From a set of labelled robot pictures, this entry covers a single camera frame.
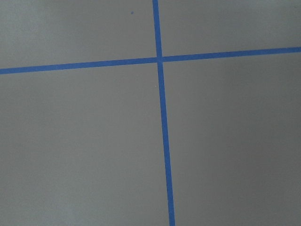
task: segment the blue tape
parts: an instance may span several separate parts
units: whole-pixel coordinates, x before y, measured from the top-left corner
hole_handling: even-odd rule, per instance
[[[270,48],[270,49],[245,50],[245,51],[220,52],[220,53],[164,56],[163,61],[172,62],[172,61],[201,60],[201,59],[214,59],[214,58],[226,58],[226,57],[246,57],[246,56],[256,56],[256,55],[298,53],[298,52],[301,52],[301,47]]]
[[[15,67],[15,68],[0,69],[0,74],[43,72],[43,71],[79,69],[79,68],[90,68],[90,67],[108,67],[108,66],[118,66],[118,65],[137,65],[137,64],[149,64],[149,63],[156,63],[156,62],[157,62],[156,57],[149,57],[149,58],[108,60],[108,61],[97,61],[97,62],[61,64],[61,65]]]
[[[167,188],[168,216],[169,216],[169,225],[175,226],[174,195],[173,195],[173,183],[172,183],[172,175],[171,175],[170,152],[169,152],[169,141],[168,141],[164,70],[163,70],[158,0],[153,0],[152,5],[153,5],[153,15],[154,15],[154,25],[155,25],[156,52],[157,52],[157,60],[158,60],[157,65],[158,65],[158,80],[159,80],[159,95],[160,95],[162,134],[163,134],[166,188]]]

